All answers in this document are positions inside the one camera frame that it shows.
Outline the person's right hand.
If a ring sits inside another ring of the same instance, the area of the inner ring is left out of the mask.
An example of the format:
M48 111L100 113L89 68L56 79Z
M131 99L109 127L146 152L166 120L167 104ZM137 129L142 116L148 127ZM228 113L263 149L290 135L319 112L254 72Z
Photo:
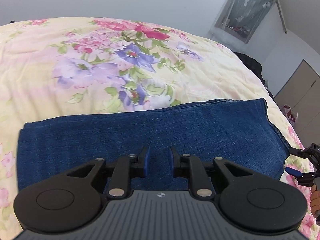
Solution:
M320 210L320 192L316 185L311 187L310 208L313 217L317 219L319 217Z

